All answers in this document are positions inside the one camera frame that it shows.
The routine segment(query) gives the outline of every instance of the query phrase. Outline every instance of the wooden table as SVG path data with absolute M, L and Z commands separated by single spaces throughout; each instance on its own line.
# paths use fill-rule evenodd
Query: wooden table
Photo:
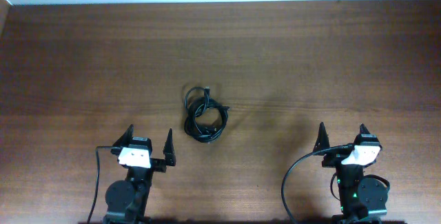
M 362 122 L 378 135 L 367 173 L 391 182 L 386 219 L 439 221 L 440 0 L 12 6 L 0 61 L 0 223 L 84 222 L 94 147 L 131 123 L 159 158 L 174 130 L 177 166 L 154 175 L 146 214 L 285 219 L 283 175 L 321 121 L 331 145 Z M 232 107 L 211 144 L 183 131 L 195 85 Z M 287 184 L 300 219 L 340 213 L 320 161 Z M 108 152 L 101 164 L 94 221 L 126 173 Z

